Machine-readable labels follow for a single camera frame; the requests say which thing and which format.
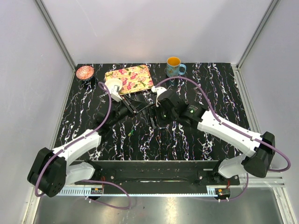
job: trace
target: white wall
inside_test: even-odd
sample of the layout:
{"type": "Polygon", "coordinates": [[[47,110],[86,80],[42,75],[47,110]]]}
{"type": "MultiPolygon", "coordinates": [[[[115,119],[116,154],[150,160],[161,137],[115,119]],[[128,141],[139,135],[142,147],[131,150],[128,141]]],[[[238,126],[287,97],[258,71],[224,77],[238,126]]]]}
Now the white wall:
{"type": "MultiPolygon", "coordinates": [[[[276,136],[276,146],[291,159],[283,173],[299,219],[299,1],[281,1],[254,45],[242,74],[262,131],[276,136]]],[[[284,167],[278,155],[274,165],[284,167]]]]}
{"type": "Polygon", "coordinates": [[[17,224],[27,175],[49,147],[71,69],[33,0],[0,1],[0,219],[17,224]]]}
{"type": "Polygon", "coordinates": [[[271,0],[43,0],[76,63],[237,63],[271,0]]]}

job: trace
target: reflective metal surface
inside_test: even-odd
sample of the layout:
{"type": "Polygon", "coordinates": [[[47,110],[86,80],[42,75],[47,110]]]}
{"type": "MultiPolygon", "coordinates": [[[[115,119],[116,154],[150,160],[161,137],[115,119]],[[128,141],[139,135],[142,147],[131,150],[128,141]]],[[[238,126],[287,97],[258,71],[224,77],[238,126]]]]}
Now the reflective metal surface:
{"type": "MultiPolygon", "coordinates": [[[[99,200],[126,206],[125,197],[99,200]]],[[[281,224],[271,189],[248,189],[238,200],[210,202],[206,198],[133,197],[130,210],[116,210],[82,197],[43,197],[35,224],[281,224]]]]}

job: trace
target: blue mug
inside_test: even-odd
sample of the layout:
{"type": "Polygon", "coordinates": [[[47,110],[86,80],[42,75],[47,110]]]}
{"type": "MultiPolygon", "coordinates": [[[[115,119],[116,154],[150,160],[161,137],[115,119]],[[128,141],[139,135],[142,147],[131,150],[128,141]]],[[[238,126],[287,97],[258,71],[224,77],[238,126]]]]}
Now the blue mug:
{"type": "Polygon", "coordinates": [[[170,57],[167,59],[166,74],[168,77],[181,76],[186,73],[186,66],[181,64],[181,60],[178,57],[170,57]]]}

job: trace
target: marble pattern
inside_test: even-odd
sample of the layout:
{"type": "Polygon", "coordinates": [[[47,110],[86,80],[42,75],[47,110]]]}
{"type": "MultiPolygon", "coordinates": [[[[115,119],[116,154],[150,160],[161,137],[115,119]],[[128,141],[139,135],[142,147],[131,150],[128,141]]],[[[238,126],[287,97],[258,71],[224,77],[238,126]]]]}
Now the marble pattern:
{"type": "MultiPolygon", "coordinates": [[[[92,64],[93,79],[82,82],[74,78],[55,147],[76,138],[84,130],[94,128],[97,112],[106,113],[108,96],[98,86],[107,71],[140,64],[92,64]]],[[[146,64],[154,84],[166,78],[164,63],[146,64]]],[[[233,70],[229,63],[186,63],[185,77],[195,80],[203,88],[217,114],[249,129],[233,70]]],[[[200,91],[184,80],[169,81],[171,88],[184,99],[195,99],[193,104],[207,105],[200,91]]],[[[141,95],[145,101],[154,102],[150,91],[131,94],[141,95]]],[[[232,158],[240,152],[211,134],[200,132],[173,122],[163,129],[153,129],[142,115],[126,117],[112,128],[112,135],[97,148],[79,159],[93,160],[218,160],[232,158]]]]}

